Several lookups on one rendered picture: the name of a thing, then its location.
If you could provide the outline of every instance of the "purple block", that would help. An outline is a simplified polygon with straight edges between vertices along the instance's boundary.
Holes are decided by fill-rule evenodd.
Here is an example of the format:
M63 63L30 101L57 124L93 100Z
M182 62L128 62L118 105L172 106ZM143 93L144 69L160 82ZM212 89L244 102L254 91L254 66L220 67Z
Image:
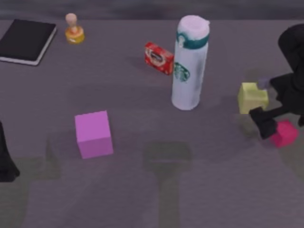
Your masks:
M113 154L107 111L76 115L75 126L83 159Z

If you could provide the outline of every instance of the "red box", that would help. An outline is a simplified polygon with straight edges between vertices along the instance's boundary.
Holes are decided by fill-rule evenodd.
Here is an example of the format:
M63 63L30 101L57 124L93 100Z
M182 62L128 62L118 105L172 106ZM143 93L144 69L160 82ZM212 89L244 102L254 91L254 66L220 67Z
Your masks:
M148 42L145 46L144 61L146 64L170 75L173 72L174 55L160 46Z

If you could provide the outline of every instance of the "gray table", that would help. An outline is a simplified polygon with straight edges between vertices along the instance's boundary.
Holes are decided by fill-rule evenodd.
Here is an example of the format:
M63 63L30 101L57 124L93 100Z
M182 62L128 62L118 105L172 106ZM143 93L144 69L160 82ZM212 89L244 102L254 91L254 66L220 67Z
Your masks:
M303 227L303 138L279 151L235 121L242 81L290 71L276 41L295 23L211 22L201 104L182 112L171 105L171 77L143 61L148 40L173 51L176 21L81 21L79 46L57 21L38 67L0 63L0 119L22 173L0 184L0 227L159 227L157 181L142 163L153 140L192 150L180 177L182 228ZM100 110L115 153L81 160L74 115Z

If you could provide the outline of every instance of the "black figurine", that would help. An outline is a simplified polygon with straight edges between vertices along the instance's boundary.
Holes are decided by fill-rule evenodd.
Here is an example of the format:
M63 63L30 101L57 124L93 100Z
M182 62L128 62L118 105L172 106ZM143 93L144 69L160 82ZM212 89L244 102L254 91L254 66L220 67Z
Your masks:
M304 126L304 24L294 25L282 33L278 45L292 73L272 78L270 85L277 92L277 101L282 106L269 111L258 107L249 111L262 139L276 133L274 118L287 113L299 115L298 125Z
M0 121L0 182L13 182L18 176L20 176L20 171L10 157Z

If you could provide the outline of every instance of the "magenta cube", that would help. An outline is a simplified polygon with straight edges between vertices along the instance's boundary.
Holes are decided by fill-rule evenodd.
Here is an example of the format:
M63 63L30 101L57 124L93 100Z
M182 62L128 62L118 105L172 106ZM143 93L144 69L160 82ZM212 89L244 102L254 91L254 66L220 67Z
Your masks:
M83 159L113 154L107 111L76 115L75 126Z
M299 135L298 130L288 120L278 122L276 131L270 141L278 148L292 144Z

